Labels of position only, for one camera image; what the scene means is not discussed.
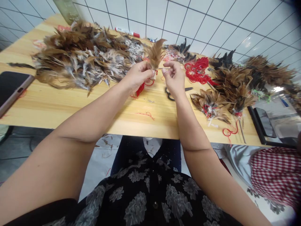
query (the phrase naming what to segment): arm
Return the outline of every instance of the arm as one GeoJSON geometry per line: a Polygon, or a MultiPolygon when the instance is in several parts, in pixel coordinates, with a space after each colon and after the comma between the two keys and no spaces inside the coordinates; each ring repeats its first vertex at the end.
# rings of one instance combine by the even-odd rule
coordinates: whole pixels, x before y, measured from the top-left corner
{"type": "Polygon", "coordinates": [[[243,225],[271,225],[248,195],[220,163],[198,123],[185,90],[185,74],[178,62],[162,69],[169,92],[177,105],[177,117],[184,157],[192,178],[208,197],[243,225]]]}
{"type": "Polygon", "coordinates": [[[48,135],[0,187],[0,225],[56,200],[78,200],[96,142],[131,93],[153,72],[146,62],[48,135]]]}

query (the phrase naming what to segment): dark pants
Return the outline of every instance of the dark pants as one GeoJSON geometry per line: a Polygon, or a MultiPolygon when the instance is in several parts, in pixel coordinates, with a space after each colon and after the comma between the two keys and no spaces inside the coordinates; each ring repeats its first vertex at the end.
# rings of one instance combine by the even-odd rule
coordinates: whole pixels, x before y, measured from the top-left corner
{"type": "MultiPolygon", "coordinates": [[[[143,155],[143,158],[151,158],[144,147],[142,137],[122,136],[112,166],[111,175],[118,173],[121,169],[129,167],[131,162],[141,154],[143,155]]],[[[161,159],[174,171],[181,172],[180,141],[163,139],[161,147],[153,158],[161,159]]]]}

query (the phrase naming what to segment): smartphone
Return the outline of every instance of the smartphone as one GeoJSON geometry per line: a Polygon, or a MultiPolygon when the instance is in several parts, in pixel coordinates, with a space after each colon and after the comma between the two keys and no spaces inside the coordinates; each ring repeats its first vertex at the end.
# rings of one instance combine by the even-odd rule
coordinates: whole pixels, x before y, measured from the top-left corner
{"type": "Polygon", "coordinates": [[[17,72],[0,74],[0,118],[32,83],[34,76],[17,72]]]}
{"type": "Polygon", "coordinates": [[[274,131],[269,117],[267,116],[266,111],[260,108],[254,108],[254,111],[264,135],[267,137],[276,138],[277,135],[274,131]]]}

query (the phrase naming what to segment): hand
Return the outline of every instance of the hand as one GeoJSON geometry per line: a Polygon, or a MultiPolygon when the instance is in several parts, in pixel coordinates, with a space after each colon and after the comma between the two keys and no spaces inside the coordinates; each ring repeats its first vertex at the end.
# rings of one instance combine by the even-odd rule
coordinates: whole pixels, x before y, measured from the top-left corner
{"type": "Polygon", "coordinates": [[[185,73],[181,69],[181,64],[176,61],[169,61],[163,64],[164,67],[170,67],[167,71],[162,69],[163,76],[166,81],[166,86],[174,99],[177,96],[185,95],[185,73]]]}
{"type": "Polygon", "coordinates": [[[120,83],[129,88],[134,94],[142,83],[150,82],[149,78],[155,74],[155,71],[151,70],[150,67],[150,64],[146,61],[133,65],[120,83]]]}

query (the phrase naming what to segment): checkered fabric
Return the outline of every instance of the checkered fabric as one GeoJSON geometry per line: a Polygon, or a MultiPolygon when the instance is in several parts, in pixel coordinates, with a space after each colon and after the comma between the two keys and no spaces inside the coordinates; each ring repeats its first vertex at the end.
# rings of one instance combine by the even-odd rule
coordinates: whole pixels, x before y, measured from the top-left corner
{"type": "Polygon", "coordinates": [[[301,194],[301,153],[273,147],[256,152],[251,159],[251,181],[263,197],[298,207],[301,194]]]}

